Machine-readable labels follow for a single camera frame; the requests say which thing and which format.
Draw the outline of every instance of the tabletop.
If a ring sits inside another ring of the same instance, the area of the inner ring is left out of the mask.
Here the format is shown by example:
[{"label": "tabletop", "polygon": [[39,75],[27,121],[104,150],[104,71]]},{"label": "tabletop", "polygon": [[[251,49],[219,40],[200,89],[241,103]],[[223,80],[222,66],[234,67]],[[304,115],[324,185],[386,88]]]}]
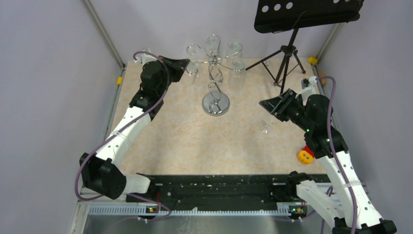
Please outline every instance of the tabletop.
[{"label": "tabletop", "polygon": [[[247,65],[258,60],[243,59]],[[269,61],[268,68],[276,74],[282,58]],[[301,61],[307,73],[296,68],[287,76],[285,90],[299,92],[301,80],[312,75],[310,64],[304,58]],[[289,67],[295,65],[291,59]],[[120,170],[148,175],[325,173],[316,161],[308,165],[298,161],[297,154],[305,146],[304,132],[290,121],[277,120],[258,104],[280,94],[280,88],[273,85],[262,65],[247,71],[239,91],[228,87],[229,71],[222,71],[224,82],[220,88],[230,99],[226,114],[212,117],[203,111],[201,102],[210,80],[207,64],[201,64],[193,85],[186,85],[186,74],[182,82],[171,84],[164,105],[132,143]],[[141,64],[128,63],[113,128],[139,89],[141,72]]]}]

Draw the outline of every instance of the white wall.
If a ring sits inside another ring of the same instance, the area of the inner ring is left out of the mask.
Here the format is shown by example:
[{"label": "white wall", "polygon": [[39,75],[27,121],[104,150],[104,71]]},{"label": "white wall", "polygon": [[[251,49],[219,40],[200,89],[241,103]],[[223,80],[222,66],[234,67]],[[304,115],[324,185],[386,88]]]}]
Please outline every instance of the white wall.
[{"label": "white wall", "polygon": [[120,69],[79,0],[0,3],[1,233],[67,233]]},{"label": "white wall", "polygon": [[337,79],[334,111],[355,169],[398,233],[413,209],[413,2],[365,1],[321,61]]},{"label": "white wall", "polygon": [[[150,47],[171,58],[188,57],[190,43],[204,45],[211,34],[226,45],[239,39],[245,58],[272,54],[288,44],[290,32],[260,34],[254,30],[258,0],[92,0],[122,60]],[[295,45],[299,56],[316,56],[332,25],[300,29]]]}]

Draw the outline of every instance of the red object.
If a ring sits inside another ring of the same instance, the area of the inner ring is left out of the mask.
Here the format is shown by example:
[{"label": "red object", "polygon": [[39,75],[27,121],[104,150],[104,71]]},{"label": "red object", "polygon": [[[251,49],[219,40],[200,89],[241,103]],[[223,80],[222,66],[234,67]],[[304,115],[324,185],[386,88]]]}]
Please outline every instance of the red object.
[{"label": "red object", "polygon": [[308,146],[305,146],[302,150],[306,151],[311,156],[313,156],[313,158],[315,158],[313,151],[311,151],[310,148],[308,148]]}]

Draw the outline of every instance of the hole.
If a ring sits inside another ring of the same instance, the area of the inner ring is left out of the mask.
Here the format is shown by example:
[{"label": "hole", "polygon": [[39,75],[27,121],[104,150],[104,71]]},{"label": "hole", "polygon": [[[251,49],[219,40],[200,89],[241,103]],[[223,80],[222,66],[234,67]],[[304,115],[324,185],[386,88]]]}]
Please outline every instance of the hole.
[{"label": "hole", "polygon": [[281,4],[276,4],[275,6],[274,6],[274,10],[275,11],[278,11],[278,10],[280,10],[281,9]]},{"label": "hole", "polygon": [[285,8],[287,8],[288,10],[291,9],[292,7],[293,7],[292,2],[287,3],[287,5],[285,6]]},{"label": "hole", "polygon": [[265,13],[265,12],[268,11],[268,8],[269,8],[268,6],[263,6],[263,8],[261,9],[261,11]]}]

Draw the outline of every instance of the music stand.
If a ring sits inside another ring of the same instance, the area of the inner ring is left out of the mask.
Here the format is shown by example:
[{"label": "music stand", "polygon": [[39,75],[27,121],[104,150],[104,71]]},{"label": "music stand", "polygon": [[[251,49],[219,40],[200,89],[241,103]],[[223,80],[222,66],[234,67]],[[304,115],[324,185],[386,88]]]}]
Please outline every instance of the music stand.
[{"label": "music stand", "polygon": [[[257,14],[255,16],[254,28],[259,33],[280,33],[293,30],[288,45],[281,46],[281,49],[260,61],[247,67],[249,70],[258,64],[262,64],[274,80],[274,85],[281,87],[284,92],[285,78],[297,66],[305,74],[305,70],[297,56],[297,48],[293,45],[298,29],[325,24],[356,21],[360,18],[358,13],[364,0],[259,0]],[[280,69],[275,78],[271,71],[264,64],[264,61],[283,52]],[[297,60],[297,65],[288,72],[288,64],[291,56]],[[284,74],[282,84],[280,77],[282,70]]]}]

